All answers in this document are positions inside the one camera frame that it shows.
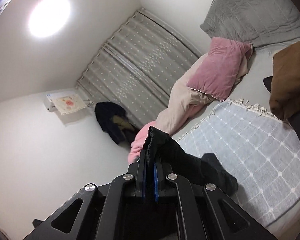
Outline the black quilted puffer jacket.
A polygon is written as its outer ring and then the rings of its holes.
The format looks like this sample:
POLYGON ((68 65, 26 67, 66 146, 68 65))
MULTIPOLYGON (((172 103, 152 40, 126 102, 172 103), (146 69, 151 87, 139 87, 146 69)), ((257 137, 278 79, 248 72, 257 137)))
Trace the black quilted puffer jacket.
POLYGON ((148 130, 143 149, 147 153, 148 167, 160 160, 193 184, 212 183, 229 196, 238 190, 237 179, 223 168, 215 154, 205 153, 201 158, 187 154, 167 133, 153 126, 148 130))

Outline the grey checked bed blanket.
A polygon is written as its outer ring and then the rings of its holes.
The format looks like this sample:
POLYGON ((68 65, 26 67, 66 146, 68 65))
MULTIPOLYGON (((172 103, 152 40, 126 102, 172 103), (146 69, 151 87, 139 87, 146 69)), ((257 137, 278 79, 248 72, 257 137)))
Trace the grey checked bed blanket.
POLYGON ((213 153, 238 182, 233 195, 268 226, 300 200, 300 142, 296 132, 258 105, 223 101, 178 138, 188 154, 213 153))

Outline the beige pink duvet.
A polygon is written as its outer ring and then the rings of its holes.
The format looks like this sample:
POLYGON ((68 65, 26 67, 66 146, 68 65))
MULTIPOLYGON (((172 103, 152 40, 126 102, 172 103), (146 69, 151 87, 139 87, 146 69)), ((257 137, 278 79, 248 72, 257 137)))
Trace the beige pink duvet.
POLYGON ((202 55, 192 67, 179 78, 172 87, 168 107, 161 111, 156 120, 147 123, 136 135, 131 143, 128 163, 138 160, 140 152, 148 136, 148 129, 153 126, 169 135, 174 135, 185 122, 194 117, 205 105, 215 99, 204 93, 192 90, 186 86, 189 79, 194 76, 207 54, 202 55))

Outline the pink velvet pillow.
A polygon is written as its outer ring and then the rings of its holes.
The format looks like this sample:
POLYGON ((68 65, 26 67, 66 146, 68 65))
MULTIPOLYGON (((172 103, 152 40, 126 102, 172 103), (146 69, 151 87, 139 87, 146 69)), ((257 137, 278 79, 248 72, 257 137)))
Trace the pink velvet pillow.
POLYGON ((249 59, 253 45, 221 37, 213 37, 207 57, 187 83, 192 90, 223 101, 237 80, 243 59, 249 59))

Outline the grey dotted curtain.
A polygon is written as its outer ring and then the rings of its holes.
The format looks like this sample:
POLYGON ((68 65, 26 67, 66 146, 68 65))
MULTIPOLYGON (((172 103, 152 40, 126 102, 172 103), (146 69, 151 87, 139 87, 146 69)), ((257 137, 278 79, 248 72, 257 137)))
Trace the grey dotted curtain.
POLYGON ((138 128, 167 108, 174 83, 201 52, 141 8, 99 48, 77 85, 93 102, 123 107, 138 128))

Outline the folded brown garment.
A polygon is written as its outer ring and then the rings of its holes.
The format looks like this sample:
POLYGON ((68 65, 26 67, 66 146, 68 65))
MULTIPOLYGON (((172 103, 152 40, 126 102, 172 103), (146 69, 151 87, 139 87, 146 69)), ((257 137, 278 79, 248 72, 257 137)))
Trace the folded brown garment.
POLYGON ((300 41, 273 56, 269 106, 280 120, 300 111, 300 41))

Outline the round ceiling lamp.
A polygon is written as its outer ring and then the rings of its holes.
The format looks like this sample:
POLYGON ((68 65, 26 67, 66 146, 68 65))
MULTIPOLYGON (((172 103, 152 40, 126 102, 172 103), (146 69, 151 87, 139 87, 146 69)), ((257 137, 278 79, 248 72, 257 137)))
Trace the round ceiling lamp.
POLYGON ((35 38, 47 38, 60 32, 71 17, 70 0, 41 0, 31 11, 28 30, 35 38))

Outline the grey quilted headboard cushion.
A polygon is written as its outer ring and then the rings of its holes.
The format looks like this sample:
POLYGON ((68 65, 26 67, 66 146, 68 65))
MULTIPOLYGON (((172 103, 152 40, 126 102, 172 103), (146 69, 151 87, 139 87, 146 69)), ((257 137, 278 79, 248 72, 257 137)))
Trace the grey quilted headboard cushion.
POLYGON ((291 0, 213 0, 200 28, 261 47, 300 38, 300 12, 291 0))

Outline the dark clothes hanging on wall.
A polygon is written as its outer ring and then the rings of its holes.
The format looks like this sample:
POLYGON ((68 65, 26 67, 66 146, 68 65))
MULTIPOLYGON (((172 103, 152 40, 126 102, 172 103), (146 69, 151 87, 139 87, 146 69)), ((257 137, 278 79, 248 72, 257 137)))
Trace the dark clothes hanging on wall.
POLYGON ((124 108, 113 102, 98 102, 95 106, 95 116, 102 131, 108 133, 115 144, 122 142, 131 144, 139 129, 127 118, 124 108))

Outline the white wall air conditioner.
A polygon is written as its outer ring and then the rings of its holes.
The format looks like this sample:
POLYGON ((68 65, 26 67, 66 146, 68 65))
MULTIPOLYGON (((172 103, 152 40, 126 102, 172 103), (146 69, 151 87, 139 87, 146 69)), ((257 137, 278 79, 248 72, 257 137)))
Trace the white wall air conditioner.
POLYGON ((49 112, 59 111, 61 115, 75 113, 87 107, 82 98, 71 91, 46 94, 43 103, 49 112))

